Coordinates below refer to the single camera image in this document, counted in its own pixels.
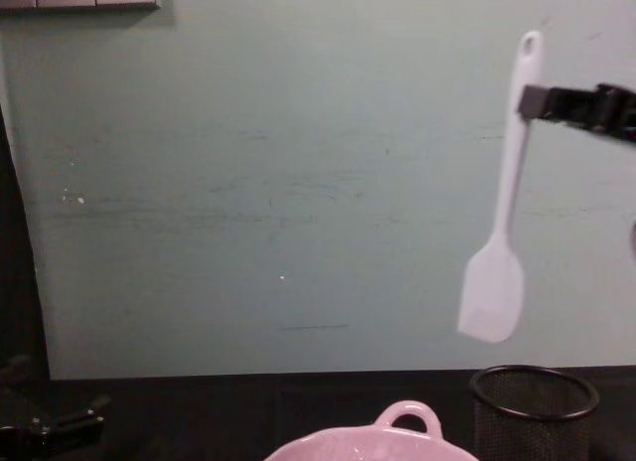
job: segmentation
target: light green wall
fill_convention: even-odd
[[[165,1],[0,23],[56,378],[636,362],[636,153],[556,126],[519,331],[454,332],[519,38],[636,86],[633,0]]]

